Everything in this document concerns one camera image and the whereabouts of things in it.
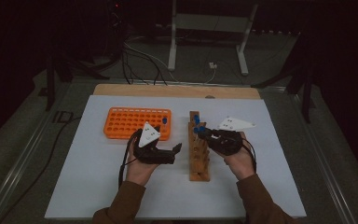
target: wooden block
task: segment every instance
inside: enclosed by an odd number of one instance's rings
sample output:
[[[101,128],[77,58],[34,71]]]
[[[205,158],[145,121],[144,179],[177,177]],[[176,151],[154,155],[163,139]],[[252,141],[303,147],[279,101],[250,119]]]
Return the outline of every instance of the wooden block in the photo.
[[[188,145],[189,145],[189,174],[191,181],[210,181],[209,176],[209,150],[205,140],[199,139],[194,133],[196,121],[194,116],[200,117],[198,111],[190,111],[190,122],[188,123]],[[198,127],[206,126],[206,122],[200,122]]]

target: orange tray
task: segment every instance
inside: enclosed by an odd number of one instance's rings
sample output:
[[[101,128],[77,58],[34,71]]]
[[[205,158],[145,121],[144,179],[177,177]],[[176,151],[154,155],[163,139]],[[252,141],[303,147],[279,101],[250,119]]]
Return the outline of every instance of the orange tray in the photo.
[[[138,129],[143,129],[145,122],[159,128],[159,140],[164,141],[171,133],[171,110],[156,108],[112,107],[106,118],[103,132],[108,138],[130,139]]]

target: white tag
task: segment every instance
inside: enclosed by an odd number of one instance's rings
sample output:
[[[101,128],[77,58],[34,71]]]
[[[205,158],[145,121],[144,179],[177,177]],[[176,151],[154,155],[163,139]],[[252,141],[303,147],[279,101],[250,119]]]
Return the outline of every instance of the white tag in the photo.
[[[153,126],[149,124],[149,122],[146,122],[142,131],[141,139],[139,140],[139,147],[146,146],[147,144],[158,139],[159,136],[160,133],[157,132],[156,129],[154,129]]]
[[[254,123],[241,120],[241,119],[234,119],[231,117],[226,118],[219,124],[218,129],[219,130],[225,130],[225,131],[238,131],[241,129],[247,129],[247,128],[253,128],[255,127]]]

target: dark background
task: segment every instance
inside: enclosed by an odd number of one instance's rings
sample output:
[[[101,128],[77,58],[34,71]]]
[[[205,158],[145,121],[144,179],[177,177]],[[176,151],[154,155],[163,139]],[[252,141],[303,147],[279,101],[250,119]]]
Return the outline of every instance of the dark background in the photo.
[[[235,1],[226,1],[219,12],[206,7],[211,1],[184,2],[178,10],[239,16],[249,11],[233,7]],[[140,34],[153,37],[156,23],[171,22],[171,7],[166,0],[128,0],[119,1],[115,11]],[[92,55],[119,51],[118,42],[106,46],[107,35],[118,39],[106,30],[107,20],[106,1],[0,1],[0,127],[34,89],[32,78],[46,69],[48,46],[89,62]],[[259,35],[298,35],[301,45],[285,66],[302,63],[308,55],[313,84],[321,88],[358,160],[358,1],[264,1],[253,28]]]

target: floor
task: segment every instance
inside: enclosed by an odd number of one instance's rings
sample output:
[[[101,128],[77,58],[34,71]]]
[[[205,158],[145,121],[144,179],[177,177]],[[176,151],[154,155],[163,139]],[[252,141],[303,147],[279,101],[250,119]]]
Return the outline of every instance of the floor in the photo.
[[[251,34],[244,52],[250,73],[242,76],[234,49],[239,39],[241,37],[237,35],[213,38],[192,34],[180,38],[176,69],[169,72],[166,62],[170,39],[159,36],[150,40],[134,35],[126,41],[125,63],[119,62],[101,71],[103,76],[109,77],[108,80],[96,80],[74,69],[75,77],[71,83],[57,81],[57,99],[51,112],[45,111],[46,97],[38,95],[40,89],[46,87],[46,71],[35,76],[34,92],[0,130],[0,217],[8,211],[1,223],[90,223],[89,219],[47,220],[44,214],[78,124],[74,121],[61,131],[62,124],[53,122],[54,114],[56,111],[70,111],[75,118],[81,116],[88,96],[97,84],[129,81],[153,85],[159,69],[161,75],[157,84],[165,81],[168,85],[249,87],[279,74],[296,43],[295,36]],[[151,57],[158,69],[150,61],[140,58],[141,55]],[[105,60],[106,57],[96,58],[98,63]],[[212,69],[209,63],[215,63],[217,67]],[[298,95],[284,92],[288,81],[289,78],[280,80],[259,91],[268,106],[307,211],[307,217],[300,221],[358,223],[358,163],[318,87],[312,87],[311,124],[308,124],[298,112],[301,92]],[[51,160],[45,167],[50,155]],[[16,166],[18,158],[24,156],[27,160]],[[27,190],[42,170],[45,172]],[[138,220],[137,223],[150,221]],[[236,223],[236,220],[193,220],[190,223],[228,224]]]

